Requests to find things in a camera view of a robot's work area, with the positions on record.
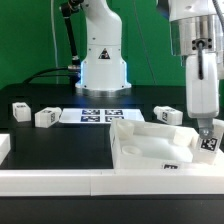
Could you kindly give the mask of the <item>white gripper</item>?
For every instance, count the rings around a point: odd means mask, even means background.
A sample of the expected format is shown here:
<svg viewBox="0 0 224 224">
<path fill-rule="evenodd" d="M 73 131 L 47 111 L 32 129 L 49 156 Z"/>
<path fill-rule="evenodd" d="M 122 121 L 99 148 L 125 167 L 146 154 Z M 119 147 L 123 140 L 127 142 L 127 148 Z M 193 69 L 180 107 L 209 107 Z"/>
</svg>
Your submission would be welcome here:
<svg viewBox="0 0 224 224">
<path fill-rule="evenodd" d="M 202 56 L 203 78 L 199 78 L 198 56 L 186 60 L 186 98 L 190 118 L 197 118 L 201 139 L 213 136 L 213 120 L 219 113 L 218 78 L 215 53 Z"/>
</svg>

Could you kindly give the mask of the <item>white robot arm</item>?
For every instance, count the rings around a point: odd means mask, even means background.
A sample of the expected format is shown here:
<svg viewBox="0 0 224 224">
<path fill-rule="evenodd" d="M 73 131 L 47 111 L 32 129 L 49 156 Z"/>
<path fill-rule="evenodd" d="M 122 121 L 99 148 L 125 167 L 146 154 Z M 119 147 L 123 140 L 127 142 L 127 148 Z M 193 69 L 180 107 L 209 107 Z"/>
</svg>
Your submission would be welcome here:
<svg viewBox="0 0 224 224">
<path fill-rule="evenodd" d="M 156 8 L 170 22 L 172 53 L 185 64 L 188 116 L 197 120 L 200 137 L 208 139 L 214 135 L 219 81 L 224 79 L 224 0 L 156 0 Z M 130 89 L 121 56 L 122 21 L 106 0 L 67 0 L 60 10 L 71 46 L 71 69 L 80 75 L 79 93 L 101 96 Z M 80 10 L 87 27 L 83 60 L 70 21 Z"/>
</svg>

